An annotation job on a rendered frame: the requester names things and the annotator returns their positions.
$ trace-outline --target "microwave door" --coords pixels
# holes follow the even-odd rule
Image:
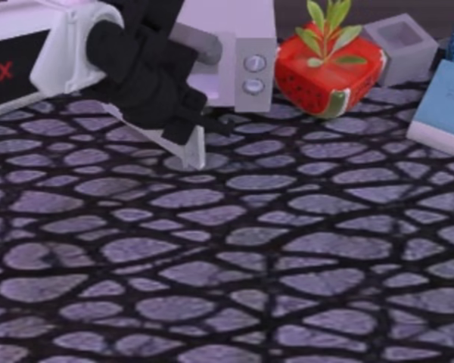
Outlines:
[[[204,93],[208,107],[235,105],[236,37],[234,33],[216,33],[222,43],[222,57],[217,64],[195,63],[188,84]]]

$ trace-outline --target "microwave knob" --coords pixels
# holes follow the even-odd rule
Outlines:
[[[244,91],[249,95],[258,95],[264,90],[264,82],[260,79],[248,79],[244,82]]]
[[[266,68],[267,61],[262,55],[251,55],[250,57],[245,58],[244,68],[249,72],[255,73],[260,72]]]

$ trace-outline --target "watermelon box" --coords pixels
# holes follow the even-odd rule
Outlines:
[[[351,0],[328,0],[326,14],[313,0],[307,8],[312,21],[279,46],[275,81],[301,110],[331,119],[368,93],[387,57],[378,45],[359,37],[361,26],[341,27]]]

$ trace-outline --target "light blue book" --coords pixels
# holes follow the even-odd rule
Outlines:
[[[453,62],[440,62],[410,123],[407,138],[454,155]]]

